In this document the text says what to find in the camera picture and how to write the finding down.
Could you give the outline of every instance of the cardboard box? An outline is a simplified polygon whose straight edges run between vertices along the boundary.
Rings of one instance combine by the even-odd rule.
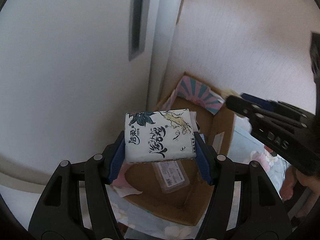
[[[212,91],[220,94],[218,89],[212,85],[208,86]],[[159,102],[158,109],[166,102],[168,97]],[[201,133],[208,138],[208,144],[213,143],[217,134],[224,132],[222,143],[220,144],[220,154],[228,154],[235,119],[235,115],[231,110],[223,106],[217,114],[213,115],[203,107],[180,97],[175,99],[171,108],[173,110],[188,108],[190,111],[196,111]],[[181,163],[190,180],[190,184],[172,193],[163,193],[161,191],[151,163],[134,164],[126,172],[125,178],[130,185],[143,193],[129,195],[125,199],[148,210],[157,217],[182,225],[195,226],[208,207],[213,186],[209,186],[198,175],[199,170],[195,160],[182,160]]]

